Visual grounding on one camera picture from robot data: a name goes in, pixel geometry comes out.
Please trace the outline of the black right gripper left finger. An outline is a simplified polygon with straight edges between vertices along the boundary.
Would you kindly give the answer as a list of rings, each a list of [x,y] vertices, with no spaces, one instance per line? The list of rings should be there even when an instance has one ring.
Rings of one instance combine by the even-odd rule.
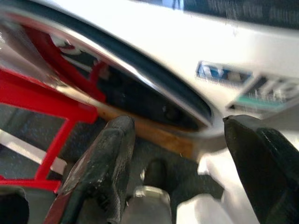
[[[134,119],[110,120],[72,167],[45,224],[77,224],[88,199],[96,203],[99,224],[120,224],[134,145]]]

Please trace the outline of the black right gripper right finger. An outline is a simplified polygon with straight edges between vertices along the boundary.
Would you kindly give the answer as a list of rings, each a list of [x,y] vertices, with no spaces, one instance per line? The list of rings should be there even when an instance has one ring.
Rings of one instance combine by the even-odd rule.
[[[299,224],[299,151],[249,115],[223,119],[228,150],[260,224]]]

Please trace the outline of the grey-green number sticker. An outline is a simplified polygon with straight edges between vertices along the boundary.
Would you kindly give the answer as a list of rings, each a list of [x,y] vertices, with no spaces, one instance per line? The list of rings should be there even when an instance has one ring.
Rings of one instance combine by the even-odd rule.
[[[268,113],[284,110],[299,100],[299,78],[261,75],[228,109]]]

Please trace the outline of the chrome-ringed round washer door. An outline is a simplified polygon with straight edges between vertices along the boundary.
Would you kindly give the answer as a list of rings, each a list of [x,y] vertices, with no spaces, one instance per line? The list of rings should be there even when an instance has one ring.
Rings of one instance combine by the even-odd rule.
[[[110,120],[135,119],[137,134],[199,160],[226,147],[215,106],[178,73],[125,40],[64,10],[0,0],[0,68]]]

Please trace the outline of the red plastic stool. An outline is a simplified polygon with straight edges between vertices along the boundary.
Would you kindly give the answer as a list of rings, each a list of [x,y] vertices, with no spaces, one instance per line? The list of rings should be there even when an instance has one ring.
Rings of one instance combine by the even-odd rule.
[[[65,119],[33,179],[6,179],[0,175],[0,185],[32,187],[57,193],[61,181],[47,178],[50,167],[72,128],[78,122],[93,123],[97,119],[96,108],[67,97],[33,78],[5,69],[0,69],[0,103]]]

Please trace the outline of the small blue sticker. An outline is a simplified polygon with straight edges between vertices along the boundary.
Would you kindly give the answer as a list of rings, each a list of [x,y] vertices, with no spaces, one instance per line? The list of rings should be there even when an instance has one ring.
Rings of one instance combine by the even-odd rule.
[[[253,77],[253,72],[220,63],[199,61],[195,77],[215,84],[242,86]]]

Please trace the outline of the white washer with dark panel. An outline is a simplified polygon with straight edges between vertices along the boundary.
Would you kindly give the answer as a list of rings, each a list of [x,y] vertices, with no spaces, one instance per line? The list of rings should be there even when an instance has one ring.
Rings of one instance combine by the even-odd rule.
[[[29,1],[87,20],[177,72],[215,106],[223,131],[225,117],[249,115],[280,131],[299,151],[299,100],[263,114],[228,109],[261,75],[299,78],[299,0]],[[199,61],[248,70],[253,77],[242,86],[200,80]],[[72,128],[50,167],[47,178],[61,181],[57,193],[0,185],[0,224],[45,224],[72,167],[118,117],[106,120],[97,113],[93,123]],[[0,103],[0,175],[33,179],[64,121]],[[96,212],[95,201],[86,200],[77,224],[99,224]],[[141,138],[135,124],[120,224],[260,223],[227,145],[197,160]]]

